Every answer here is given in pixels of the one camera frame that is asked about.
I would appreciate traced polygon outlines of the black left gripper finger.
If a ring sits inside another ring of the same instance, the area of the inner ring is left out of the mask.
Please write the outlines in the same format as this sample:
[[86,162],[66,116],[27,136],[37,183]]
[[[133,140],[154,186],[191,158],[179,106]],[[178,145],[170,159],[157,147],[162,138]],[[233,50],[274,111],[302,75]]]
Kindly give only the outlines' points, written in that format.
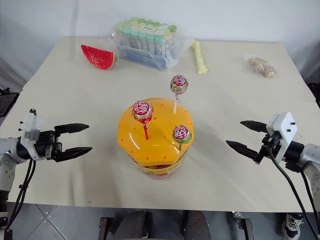
[[57,163],[64,162],[64,161],[75,159],[82,155],[85,155],[92,149],[93,149],[92,147],[74,147],[74,148],[66,149],[65,151],[60,151],[55,153],[52,156],[52,159]]
[[57,134],[65,134],[65,133],[77,133],[81,132],[85,129],[88,129],[90,126],[83,123],[70,123],[70,124],[63,124],[57,125],[54,127],[54,130]]

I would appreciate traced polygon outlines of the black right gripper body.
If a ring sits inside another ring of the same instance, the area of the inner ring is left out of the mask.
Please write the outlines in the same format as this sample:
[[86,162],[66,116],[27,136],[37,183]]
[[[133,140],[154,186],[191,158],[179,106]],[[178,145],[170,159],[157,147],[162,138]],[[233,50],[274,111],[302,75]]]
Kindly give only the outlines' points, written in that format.
[[262,139],[262,146],[257,156],[255,157],[255,163],[260,164],[264,157],[271,159],[273,162],[276,161],[276,155],[280,150],[280,140],[282,139],[279,133],[273,133],[270,135],[267,133]]

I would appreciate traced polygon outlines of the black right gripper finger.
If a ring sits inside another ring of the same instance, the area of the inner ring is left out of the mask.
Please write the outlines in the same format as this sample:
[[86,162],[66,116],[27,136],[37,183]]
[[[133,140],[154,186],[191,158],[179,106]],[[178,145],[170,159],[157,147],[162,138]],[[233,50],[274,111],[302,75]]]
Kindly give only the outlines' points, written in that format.
[[252,159],[254,162],[261,161],[261,159],[258,158],[258,152],[248,148],[246,145],[231,140],[226,140],[226,143],[237,153]]
[[241,121],[240,124],[243,126],[249,128],[250,130],[256,131],[256,132],[262,132],[262,133],[267,133],[267,125],[262,122],[258,121],[253,121],[253,120],[244,120]]

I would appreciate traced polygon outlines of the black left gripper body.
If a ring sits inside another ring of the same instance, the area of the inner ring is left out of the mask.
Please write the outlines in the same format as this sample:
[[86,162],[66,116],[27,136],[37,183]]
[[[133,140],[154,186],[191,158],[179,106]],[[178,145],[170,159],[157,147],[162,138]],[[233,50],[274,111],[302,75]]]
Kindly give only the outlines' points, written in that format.
[[60,133],[53,130],[41,131],[34,145],[38,155],[45,157],[47,160],[56,160],[62,152],[62,143],[59,142],[60,136]]

